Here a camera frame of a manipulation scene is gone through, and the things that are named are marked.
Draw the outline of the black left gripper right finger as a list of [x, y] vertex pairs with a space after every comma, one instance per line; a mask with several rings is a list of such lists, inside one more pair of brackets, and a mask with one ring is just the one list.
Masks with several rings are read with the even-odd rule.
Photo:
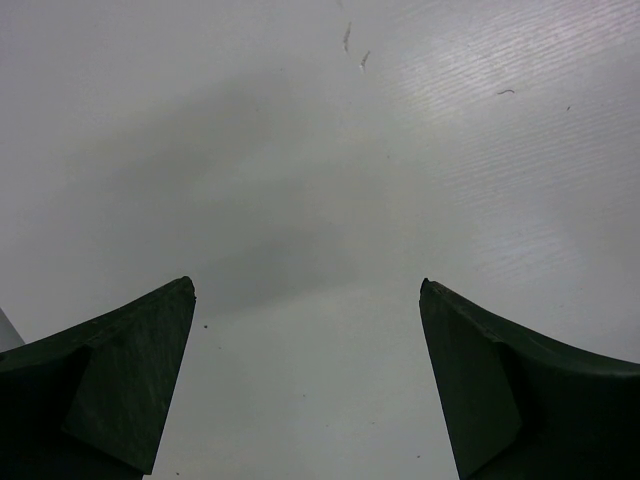
[[419, 308], [461, 479], [636, 479], [639, 366], [425, 279]]

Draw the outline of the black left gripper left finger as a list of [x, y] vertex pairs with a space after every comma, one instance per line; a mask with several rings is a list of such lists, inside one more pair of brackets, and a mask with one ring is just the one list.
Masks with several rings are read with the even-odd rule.
[[1, 354], [4, 479], [152, 473], [195, 312], [183, 276]]

